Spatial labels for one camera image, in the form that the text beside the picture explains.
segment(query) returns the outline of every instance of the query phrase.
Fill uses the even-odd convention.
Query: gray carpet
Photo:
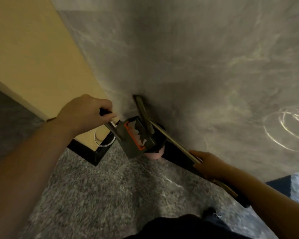
[[[0,158],[41,123],[0,92]],[[292,198],[299,202],[299,173]],[[251,208],[166,160],[128,159],[114,143],[94,167],[66,149],[20,238],[122,238],[157,216],[200,215],[211,205],[234,231],[276,238]]]

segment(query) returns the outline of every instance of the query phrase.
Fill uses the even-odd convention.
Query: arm
[[[299,238],[299,204],[250,174],[226,164],[211,153],[190,151],[203,160],[194,167],[207,178],[232,185],[243,193],[259,217],[280,239]]]
[[[115,117],[109,100],[83,95],[69,102],[0,162],[0,238],[15,236],[39,200],[58,158],[78,134]]]

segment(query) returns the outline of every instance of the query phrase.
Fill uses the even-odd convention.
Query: dark clothing
[[[138,234],[126,239],[138,238],[250,239],[232,232],[228,225],[215,214],[205,219],[191,214],[179,218],[159,217],[148,222]]]

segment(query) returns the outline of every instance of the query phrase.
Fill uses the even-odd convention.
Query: pink object
[[[165,151],[165,146],[163,146],[158,153],[144,153],[146,157],[148,157],[149,159],[159,159],[162,157],[162,155],[164,154]]]

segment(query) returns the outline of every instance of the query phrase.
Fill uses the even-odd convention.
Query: hand
[[[77,97],[66,104],[58,114],[55,122],[66,126],[73,137],[99,127],[112,118],[115,113],[100,116],[100,108],[112,111],[112,102],[106,99],[97,99],[87,94]]]
[[[203,163],[194,164],[194,168],[201,172],[207,180],[217,179],[222,181],[232,168],[231,165],[225,163],[212,153],[198,152],[195,150],[190,150],[189,152],[203,161]]]

